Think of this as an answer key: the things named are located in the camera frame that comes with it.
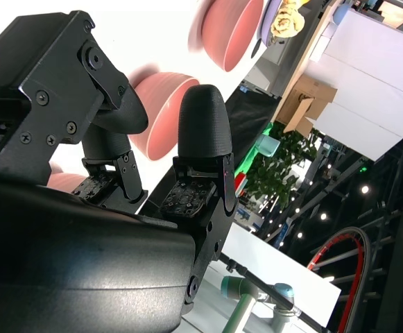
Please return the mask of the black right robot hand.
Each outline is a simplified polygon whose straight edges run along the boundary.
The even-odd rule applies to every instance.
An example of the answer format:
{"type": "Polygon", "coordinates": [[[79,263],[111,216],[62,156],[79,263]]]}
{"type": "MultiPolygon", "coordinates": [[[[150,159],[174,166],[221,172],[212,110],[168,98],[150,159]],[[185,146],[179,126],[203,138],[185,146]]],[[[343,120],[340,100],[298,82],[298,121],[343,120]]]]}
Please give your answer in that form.
{"type": "Polygon", "coordinates": [[[0,332],[172,332],[237,206],[227,110],[182,99],[176,182],[156,217],[128,140],[148,117],[83,11],[0,34],[0,332]]]}

